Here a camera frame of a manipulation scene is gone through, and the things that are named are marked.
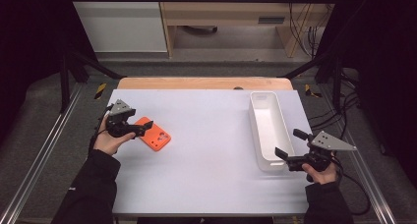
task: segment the gray floor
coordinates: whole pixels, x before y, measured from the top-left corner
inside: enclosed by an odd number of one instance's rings
[[[179,29],[174,56],[171,59],[157,54],[134,54],[129,59],[116,55],[104,55],[103,65],[117,73],[128,76],[261,76],[276,77],[301,66],[309,60],[302,50],[294,59],[283,54],[274,28],[222,28],[217,33]],[[308,118],[329,111],[324,97],[305,94],[305,84],[312,92],[326,93],[327,84],[317,85],[312,76],[315,69],[292,80],[299,91]],[[59,140],[46,159],[42,172],[27,200],[23,200],[20,223],[44,223],[56,211],[67,187],[87,155],[89,137],[93,133],[96,118],[110,97],[117,81],[90,69],[91,77],[82,85],[83,93]],[[93,99],[97,87],[107,83],[100,99]],[[343,86],[343,93],[351,91]],[[53,75],[33,84],[27,94],[21,113],[13,125],[14,130],[0,147],[0,212],[7,208],[19,185],[25,179],[36,156],[42,150],[49,131],[59,117],[59,76]],[[310,121],[311,125],[324,118]],[[378,141],[358,107],[348,111],[348,130],[368,164],[378,187],[396,223],[417,223],[417,192],[408,182],[395,158],[379,152]],[[326,128],[328,133],[338,136],[337,124]],[[358,177],[347,153],[340,153],[345,171]],[[363,208],[364,199],[358,188],[347,181],[341,185],[344,196],[352,210]],[[363,216],[355,217],[356,223],[380,223],[374,208]],[[292,217],[280,217],[276,223],[293,223]]]

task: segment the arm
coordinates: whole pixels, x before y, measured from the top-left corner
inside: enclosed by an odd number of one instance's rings
[[[116,139],[104,130],[104,122],[105,119],[94,150],[67,191],[52,224],[113,223],[112,208],[117,192],[115,179],[120,163],[112,155],[135,134]]]
[[[323,172],[317,172],[309,164],[303,164],[303,169],[315,182],[306,187],[309,208],[304,216],[304,223],[353,223],[350,210],[336,182],[335,165],[331,163]]]

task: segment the orange object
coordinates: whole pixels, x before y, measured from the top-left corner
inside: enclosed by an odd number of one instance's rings
[[[149,121],[149,118],[143,117],[138,120],[135,125],[143,125]],[[160,151],[171,140],[171,136],[160,128],[155,122],[153,122],[152,128],[148,129],[145,132],[145,135],[139,138],[155,151]]]

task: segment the white wall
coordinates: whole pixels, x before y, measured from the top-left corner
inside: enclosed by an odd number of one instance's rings
[[[157,3],[75,2],[95,52],[166,52]]]

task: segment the wooden edge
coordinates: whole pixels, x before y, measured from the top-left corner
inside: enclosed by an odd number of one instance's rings
[[[118,89],[293,89],[289,79],[278,78],[125,78]]]

